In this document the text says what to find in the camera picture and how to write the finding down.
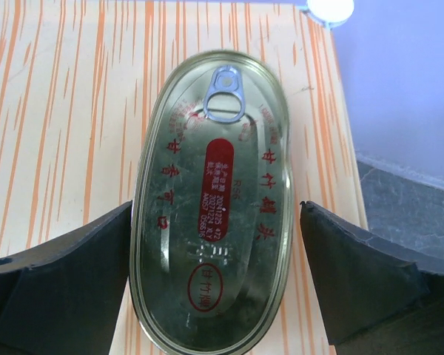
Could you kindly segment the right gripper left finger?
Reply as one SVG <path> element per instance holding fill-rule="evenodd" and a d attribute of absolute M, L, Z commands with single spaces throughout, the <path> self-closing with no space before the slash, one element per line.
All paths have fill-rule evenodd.
<path fill-rule="evenodd" d="M 0 258 L 0 354 L 108 354 L 129 276 L 131 202 Z"/>

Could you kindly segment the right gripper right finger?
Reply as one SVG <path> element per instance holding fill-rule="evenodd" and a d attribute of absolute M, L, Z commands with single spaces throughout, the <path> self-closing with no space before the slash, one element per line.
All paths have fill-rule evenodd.
<path fill-rule="evenodd" d="M 314 202 L 300 227 L 338 354 L 444 354 L 444 259 L 387 241 Z"/>

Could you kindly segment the oval fish can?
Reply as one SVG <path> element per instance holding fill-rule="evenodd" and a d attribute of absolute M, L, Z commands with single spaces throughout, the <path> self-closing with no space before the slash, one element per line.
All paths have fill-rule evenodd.
<path fill-rule="evenodd" d="M 269 330 L 292 247 L 289 111 L 250 55 L 181 63 L 149 122 L 132 204 L 129 285 L 166 354 L 245 354 Z"/>

